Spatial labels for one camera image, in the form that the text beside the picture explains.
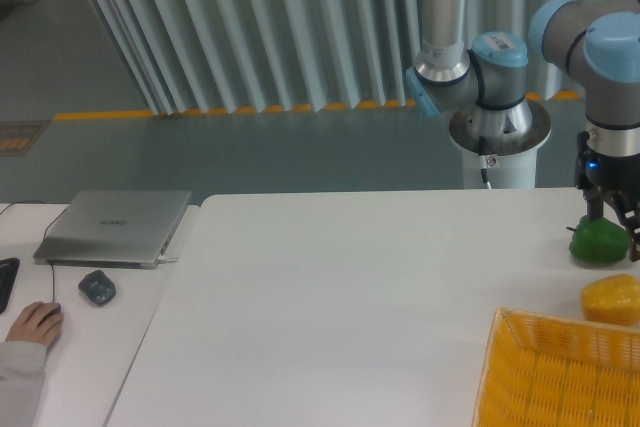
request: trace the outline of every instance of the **gray floor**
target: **gray floor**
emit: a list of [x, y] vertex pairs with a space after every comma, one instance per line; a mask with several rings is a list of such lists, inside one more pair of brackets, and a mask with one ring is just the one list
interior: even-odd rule
[[[86, 0], [40, 0], [0, 15], [0, 121], [145, 109]], [[577, 101], [553, 121], [538, 186], [570, 186]], [[0, 157], [0, 202], [69, 202], [82, 189], [212, 194], [458, 189], [447, 117], [416, 109], [52, 122], [24, 157]]]

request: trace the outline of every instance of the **cable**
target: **cable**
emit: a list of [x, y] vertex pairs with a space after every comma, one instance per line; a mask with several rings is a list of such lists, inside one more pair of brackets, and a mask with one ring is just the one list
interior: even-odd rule
[[9, 209], [9, 207], [13, 207], [14, 205], [18, 204], [44, 204], [44, 202], [41, 200], [20, 200], [19, 202], [13, 202], [0, 211], [0, 216], [4, 214], [5, 211]]
[[[4, 209], [2, 209], [0, 211], [0, 216], [2, 216], [2, 214], [4, 214], [10, 207], [13, 207], [14, 205], [18, 205], [18, 204], [44, 204], [45, 202], [41, 201], [41, 200], [20, 200], [18, 202], [13, 202], [9, 205], [7, 205]], [[49, 232], [49, 228], [55, 223], [56, 220], [58, 220], [62, 214], [65, 213], [67, 209], [65, 208], [62, 212], [60, 212], [60, 215], [58, 215], [55, 219], [53, 219], [53, 222], [51, 222], [47, 228], [44, 231], [44, 236], [42, 237], [42, 241], [44, 242], [44, 239], [47, 237], [47, 232]], [[55, 302], [56, 301], [56, 271], [53, 268], [53, 264], [50, 262], [49, 265], [51, 266], [51, 302]]]
[[[58, 216], [55, 219], [53, 219], [53, 221], [47, 226], [47, 228], [44, 229], [44, 235], [42, 236], [43, 242], [44, 242], [44, 239], [47, 238], [47, 233], [49, 233], [49, 229], [51, 228], [51, 226], [55, 224], [56, 220], [62, 217], [62, 214], [64, 214], [66, 211], [67, 211], [67, 207], [65, 207], [65, 209], [62, 212], [60, 212], [60, 214], [58, 214]], [[49, 265], [51, 266], [51, 302], [55, 302], [56, 301], [56, 270], [53, 267], [53, 262], [49, 262]]]
[[480, 159], [480, 176], [482, 177], [482, 183], [484, 186], [491, 190], [491, 182], [489, 182], [489, 175], [487, 174], [487, 139], [484, 136], [480, 136], [478, 139], [478, 158]]
[[164, 255], [161, 255], [158, 257], [158, 263], [159, 264], [173, 264], [174, 262], [178, 261], [178, 257], [165, 257]]

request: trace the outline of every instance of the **sleeve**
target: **sleeve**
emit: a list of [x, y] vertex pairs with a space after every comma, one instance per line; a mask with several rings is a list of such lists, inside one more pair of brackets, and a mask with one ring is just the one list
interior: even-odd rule
[[34, 342], [0, 343], [2, 425], [31, 427], [44, 381], [47, 348]]

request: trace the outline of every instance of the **black mouse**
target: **black mouse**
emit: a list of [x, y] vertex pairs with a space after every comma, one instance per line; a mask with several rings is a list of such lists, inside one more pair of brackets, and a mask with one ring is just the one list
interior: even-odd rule
[[98, 307], [102, 307], [116, 295], [116, 286], [101, 270], [87, 274], [78, 284], [78, 288]]
[[58, 314], [60, 312], [62, 312], [62, 307], [60, 306], [60, 304], [58, 304], [58, 307], [53, 309], [51, 312], [49, 312], [47, 315], [45, 315], [40, 322], [38, 322], [38, 327], [40, 327], [42, 324], [44, 324], [44, 321], [47, 320], [49, 317], [53, 317], [54, 315], [56, 315], [56, 314]]

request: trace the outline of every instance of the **blue joint cap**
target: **blue joint cap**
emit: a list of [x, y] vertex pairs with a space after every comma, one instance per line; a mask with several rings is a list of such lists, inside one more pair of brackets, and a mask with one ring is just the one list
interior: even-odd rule
[[617, 12], [593, 22], [587, 29], [584, 56], [605, 79], [640, 82], [640, 14]]
[[422, 83], [418, 79], [418, 75], [413, 67], [410, 67], [406, 71], [407, 87], [413, 100], [416, 102], [416, 107], [420, 109], [427, 117], [433, 117], [434, 115], [440, 115], [440, 111], [436, 108], [431, 98], [424, 90]]
[[533, 16], [533, 19], [531, 19], [531, 24], [529, 24], [529, 45], [542, 55], [544, 55], [544, 52], [542, 51], [542, 39], [544, 38], [544, 33], [547, 30], [547, 25], [549, 25], [551, 18], [558, 10], [570, 2], [575, 1], [550, 0], [538, 9]]
[[528, 63], [527, 44], [509, 32], [485, 32], [474, 39], [471, 50], [482, 60], [501, 67], [518, 68]]

